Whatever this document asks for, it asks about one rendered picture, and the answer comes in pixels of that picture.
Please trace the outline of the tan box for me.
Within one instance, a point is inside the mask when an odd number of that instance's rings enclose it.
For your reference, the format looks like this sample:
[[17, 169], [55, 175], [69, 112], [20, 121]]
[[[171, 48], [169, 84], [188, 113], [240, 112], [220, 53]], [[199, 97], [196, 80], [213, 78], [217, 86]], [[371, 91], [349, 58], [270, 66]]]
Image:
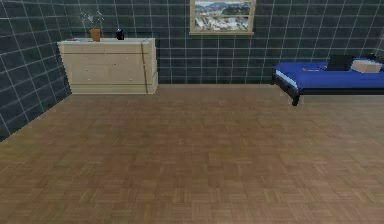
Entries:
[[354, 60], [351, 69], [360, 73], [379, 73], [382, 68], [381, 63], [371, 60]]

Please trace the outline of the orange pot house plant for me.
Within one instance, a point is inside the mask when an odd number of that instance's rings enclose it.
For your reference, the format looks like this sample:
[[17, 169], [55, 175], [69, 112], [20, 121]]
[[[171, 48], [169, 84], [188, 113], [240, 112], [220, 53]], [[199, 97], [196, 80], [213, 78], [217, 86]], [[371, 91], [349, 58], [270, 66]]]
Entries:
[[94, 42], [99, 42], [101, 39], [101, 29], [99, 25], [104, 20], [100, 11], [96, 11], [94, 14], [82, 12], [80, 14], [80, 20], [85, 27], [89, 29], [89, 34]]

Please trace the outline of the cream chest of drawers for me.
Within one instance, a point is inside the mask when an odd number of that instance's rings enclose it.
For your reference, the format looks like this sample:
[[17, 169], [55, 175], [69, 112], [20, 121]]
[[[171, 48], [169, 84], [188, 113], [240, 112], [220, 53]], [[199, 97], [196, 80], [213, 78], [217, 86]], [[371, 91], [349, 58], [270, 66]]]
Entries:
[[73, 94], [154, 94], [158, 87], [154, 38], [90, 38], [57, 43]]

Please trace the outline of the wood framed window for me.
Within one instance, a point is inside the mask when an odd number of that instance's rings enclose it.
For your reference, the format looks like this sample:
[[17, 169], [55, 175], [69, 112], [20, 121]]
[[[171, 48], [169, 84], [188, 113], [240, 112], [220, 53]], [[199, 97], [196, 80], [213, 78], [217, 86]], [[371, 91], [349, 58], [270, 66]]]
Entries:
[[191, 35], [252, 35], [256, 0], [190, 0]]

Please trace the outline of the blue bed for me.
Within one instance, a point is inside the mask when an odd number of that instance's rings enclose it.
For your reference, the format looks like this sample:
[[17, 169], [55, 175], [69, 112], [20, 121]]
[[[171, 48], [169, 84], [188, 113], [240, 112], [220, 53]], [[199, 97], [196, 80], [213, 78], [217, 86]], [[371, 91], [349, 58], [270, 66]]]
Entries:
[[[371, 60], [355, 58], [354, 60]], [[326, 71], [328, 62], [280, 62], [271, 77], [292, 98], [297, 106], [302, 95], [384, 95], [384, 65], [379, 73]], [[318, 69], [318, 72], [303, 72], [302, 68]]]

